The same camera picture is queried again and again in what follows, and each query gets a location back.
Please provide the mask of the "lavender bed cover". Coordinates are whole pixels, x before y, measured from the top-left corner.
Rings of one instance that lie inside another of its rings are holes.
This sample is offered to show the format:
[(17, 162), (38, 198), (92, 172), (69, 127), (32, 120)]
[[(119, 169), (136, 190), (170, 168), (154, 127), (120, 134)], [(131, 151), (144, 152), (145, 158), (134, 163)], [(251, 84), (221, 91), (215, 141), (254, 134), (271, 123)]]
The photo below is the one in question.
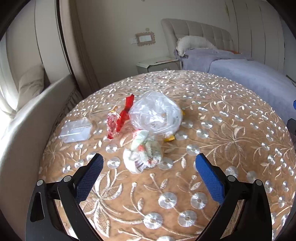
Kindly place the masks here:
[(216, 49), (189, 49), (183, 57), (183, 70), (211, 73), (244, 85), (256, 92), (274, 108), (281, 104), (289, 111), (295, 110), (295, 86), (280, 72), (252, 60), (243, 54)]

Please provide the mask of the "clear plastic blister tray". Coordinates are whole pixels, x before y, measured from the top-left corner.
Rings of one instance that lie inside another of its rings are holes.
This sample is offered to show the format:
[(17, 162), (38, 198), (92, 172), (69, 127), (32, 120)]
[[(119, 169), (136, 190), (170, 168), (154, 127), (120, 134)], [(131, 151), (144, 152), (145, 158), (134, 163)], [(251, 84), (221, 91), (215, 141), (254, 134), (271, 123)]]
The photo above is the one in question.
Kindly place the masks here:
[(91, 136), (92, 128), (93, 125), (87, 118), (68, 121), (63, 125), (58, 138), (66, 144), (86, 141)]

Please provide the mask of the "embroidered tan tablecloth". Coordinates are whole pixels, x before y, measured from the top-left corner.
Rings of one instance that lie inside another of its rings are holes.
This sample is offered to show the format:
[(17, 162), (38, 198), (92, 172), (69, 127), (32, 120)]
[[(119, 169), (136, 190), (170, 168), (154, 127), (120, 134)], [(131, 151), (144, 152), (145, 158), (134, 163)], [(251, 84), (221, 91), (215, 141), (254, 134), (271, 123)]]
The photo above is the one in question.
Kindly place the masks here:
[[(124, 107), (126, 97), (139, 98), (147, 91), (165, 94), (185, 115), (175, 140), (160, 144), (164, 163), (132, 174), (123, 162), (132, 129), (110, 140), (106, 119), (114, 106)], [(58, 138), (63, 125), (83, 118), (93, 125), (88, 140), (66, 144)], [(60, 181), (96, 153), (104, 157), (104, 168), (80, 206), (104, 240), (195, 240), (218, 207), (195, 170), (199, 153), (242, 182), (263, 182), (273, 237), (292, 209), (295, 149), (285, 123), (254, 92), (226, 78), (163, 71), (99, 90), (56, 128), (44, 150), (39, 177)]]

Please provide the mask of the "yellow wrapper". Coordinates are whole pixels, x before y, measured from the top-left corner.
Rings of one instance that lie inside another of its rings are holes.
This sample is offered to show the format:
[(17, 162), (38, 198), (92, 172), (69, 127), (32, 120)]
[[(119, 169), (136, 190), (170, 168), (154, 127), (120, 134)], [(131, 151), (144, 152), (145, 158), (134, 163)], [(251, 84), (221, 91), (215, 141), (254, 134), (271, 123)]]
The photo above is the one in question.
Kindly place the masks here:
[(175, 136), (174, 135), (172, 135), (172, 136), (170, 136), (168, 138), (165, 138), (164, 139), (164, 142), (170, 142), (170, 141), (173, 141), (173, 140), (175, 140)]

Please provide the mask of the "crumpled white green wrapper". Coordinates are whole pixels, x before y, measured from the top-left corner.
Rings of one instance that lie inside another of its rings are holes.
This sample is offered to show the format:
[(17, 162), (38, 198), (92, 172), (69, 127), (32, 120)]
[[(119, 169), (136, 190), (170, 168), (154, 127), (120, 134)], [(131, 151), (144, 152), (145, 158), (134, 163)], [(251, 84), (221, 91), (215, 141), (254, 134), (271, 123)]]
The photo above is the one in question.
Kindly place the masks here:
[(154, 135), (146, 130), (133, 133), (129, 148), (123, 151), (123, 162), (132, 174), (140, 174), (144, 169), (152, 169), (163, 160), (161, 145)]

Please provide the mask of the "red candy wrapper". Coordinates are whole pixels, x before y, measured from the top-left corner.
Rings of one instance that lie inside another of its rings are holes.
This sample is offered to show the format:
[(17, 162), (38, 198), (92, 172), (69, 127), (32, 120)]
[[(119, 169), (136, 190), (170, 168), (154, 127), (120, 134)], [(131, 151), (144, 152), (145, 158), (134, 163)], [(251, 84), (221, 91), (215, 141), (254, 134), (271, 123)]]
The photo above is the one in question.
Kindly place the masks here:
[(107, 125), (107, 132), (108, 138), (113, 139), (116, 137), (121, 129), (123, 128), (126, 121), (130, 119), (129, 111), (133, 106), (134, 102), (134, 95), (131, 94), (130, 96), (126, 97), (125, 99), (125, 106), (120, 113), (117, 113), (118, 106), (114, 106), (111, 112), (107, 115), (106, 125)]

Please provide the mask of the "window seat bench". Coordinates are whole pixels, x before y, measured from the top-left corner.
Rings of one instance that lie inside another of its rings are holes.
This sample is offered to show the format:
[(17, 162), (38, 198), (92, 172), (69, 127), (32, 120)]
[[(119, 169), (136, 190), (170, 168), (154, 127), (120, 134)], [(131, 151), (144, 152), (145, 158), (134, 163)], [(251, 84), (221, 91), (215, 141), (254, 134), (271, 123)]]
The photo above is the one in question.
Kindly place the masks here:
[(1, 217), (25, 239), (27, 211), (40, 161), (57, 125), (82, 100), (68, 75), (25, 104), (1, 139)]

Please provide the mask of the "beige wardrobe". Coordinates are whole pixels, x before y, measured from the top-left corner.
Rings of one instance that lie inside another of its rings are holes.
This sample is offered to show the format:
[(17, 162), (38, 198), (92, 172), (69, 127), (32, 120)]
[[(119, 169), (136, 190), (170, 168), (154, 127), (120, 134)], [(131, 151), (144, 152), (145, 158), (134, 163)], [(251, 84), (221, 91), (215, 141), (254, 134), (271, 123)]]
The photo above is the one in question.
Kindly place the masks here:
[(285, 41), (280, 15), (267, 1), (226, 1), (236, 51), (283, 73)]

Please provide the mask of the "clear crumpled plastic bag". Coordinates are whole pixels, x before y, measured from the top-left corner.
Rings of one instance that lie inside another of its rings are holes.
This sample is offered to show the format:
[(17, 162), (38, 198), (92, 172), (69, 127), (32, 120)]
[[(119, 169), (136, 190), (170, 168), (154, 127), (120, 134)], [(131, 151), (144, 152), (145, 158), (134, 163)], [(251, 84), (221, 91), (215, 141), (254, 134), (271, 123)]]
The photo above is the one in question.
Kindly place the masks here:
[(156, 91), (144, 93), (132, 105), (128, 114), (134, 128), (164, 138), (174, 135), (183, 120), (180, 107), (166, 95)]

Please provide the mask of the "beige cushion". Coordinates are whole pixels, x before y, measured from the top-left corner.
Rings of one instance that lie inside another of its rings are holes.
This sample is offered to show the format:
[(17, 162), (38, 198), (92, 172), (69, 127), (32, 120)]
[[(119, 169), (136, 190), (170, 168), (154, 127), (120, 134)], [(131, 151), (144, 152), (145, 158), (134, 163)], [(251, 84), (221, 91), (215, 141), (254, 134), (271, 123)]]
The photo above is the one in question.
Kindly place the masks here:
[(33, 66), (26, 71), (19, 81), (18, 103), (16, 111), (19, 111), (30, 100), (37, 97), (44, 89), (44, 66)]

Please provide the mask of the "white sheer curtain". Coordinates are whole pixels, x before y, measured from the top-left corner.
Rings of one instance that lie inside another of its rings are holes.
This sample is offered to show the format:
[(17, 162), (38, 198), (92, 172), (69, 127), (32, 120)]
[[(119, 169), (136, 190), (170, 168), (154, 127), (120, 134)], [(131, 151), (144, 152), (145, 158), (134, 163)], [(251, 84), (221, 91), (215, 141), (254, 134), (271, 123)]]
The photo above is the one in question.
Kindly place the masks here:
[(11, 72), (4, 34), (1, 39), (1, 112), (13, 120), (17, 103), (18, 90)]

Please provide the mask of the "white pillow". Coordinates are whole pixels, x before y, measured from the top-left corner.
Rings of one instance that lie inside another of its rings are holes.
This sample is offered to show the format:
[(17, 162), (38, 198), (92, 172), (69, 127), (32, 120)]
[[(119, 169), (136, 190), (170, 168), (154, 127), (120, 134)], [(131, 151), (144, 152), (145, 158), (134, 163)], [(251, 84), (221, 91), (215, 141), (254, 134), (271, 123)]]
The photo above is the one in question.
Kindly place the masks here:
[(178, 39), (176, 50), (178, 55), (183, 57), (189, 49), (217, 49), (209, 40), (200, 36), (185, 36)]

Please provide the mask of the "grey bedside table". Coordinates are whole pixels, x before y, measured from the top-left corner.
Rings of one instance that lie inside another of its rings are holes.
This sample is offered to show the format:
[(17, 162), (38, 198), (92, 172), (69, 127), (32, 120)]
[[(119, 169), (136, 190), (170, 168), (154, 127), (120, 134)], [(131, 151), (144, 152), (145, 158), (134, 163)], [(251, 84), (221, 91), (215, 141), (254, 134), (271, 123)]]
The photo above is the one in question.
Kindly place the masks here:
[(138, 74), (155, 71), (180, 70), (180, 61), (171, 57), (148, 59), (136, 64)]

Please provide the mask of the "beige tufted bed headboard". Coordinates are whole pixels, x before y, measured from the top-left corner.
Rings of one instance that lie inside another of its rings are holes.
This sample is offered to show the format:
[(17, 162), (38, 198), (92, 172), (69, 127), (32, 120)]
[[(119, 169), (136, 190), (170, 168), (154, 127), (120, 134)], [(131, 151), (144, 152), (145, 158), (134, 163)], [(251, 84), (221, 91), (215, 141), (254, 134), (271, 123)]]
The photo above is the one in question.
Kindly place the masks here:
[(220, 50), (235, 50), (230, 33), (212, 25), (180, 19), (162, 19), (161, 25), (166, 38), (169, 56), (174, 58), (178, 39), (185, 36), (206, 38)]

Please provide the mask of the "plain wall socket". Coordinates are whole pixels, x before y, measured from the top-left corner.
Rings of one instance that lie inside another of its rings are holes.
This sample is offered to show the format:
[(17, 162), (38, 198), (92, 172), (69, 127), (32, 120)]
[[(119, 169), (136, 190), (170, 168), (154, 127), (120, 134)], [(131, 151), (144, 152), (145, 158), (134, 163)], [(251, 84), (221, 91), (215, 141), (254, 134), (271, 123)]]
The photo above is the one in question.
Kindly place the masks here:
[(136, 38), (131, 38), (130, 43), (131, 44), (137, 44), (137, 39)]

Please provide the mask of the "framed wall switch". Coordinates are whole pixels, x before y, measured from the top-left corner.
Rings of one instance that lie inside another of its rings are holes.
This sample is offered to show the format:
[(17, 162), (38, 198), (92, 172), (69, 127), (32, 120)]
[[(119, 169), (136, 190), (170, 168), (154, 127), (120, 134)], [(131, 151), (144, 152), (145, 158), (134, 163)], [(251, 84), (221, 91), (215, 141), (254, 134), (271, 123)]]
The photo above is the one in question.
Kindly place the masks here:
[(155, 41), (155, 36), (153, 32), (143, 32), (135, 34), (138, 47), (153, 45)]

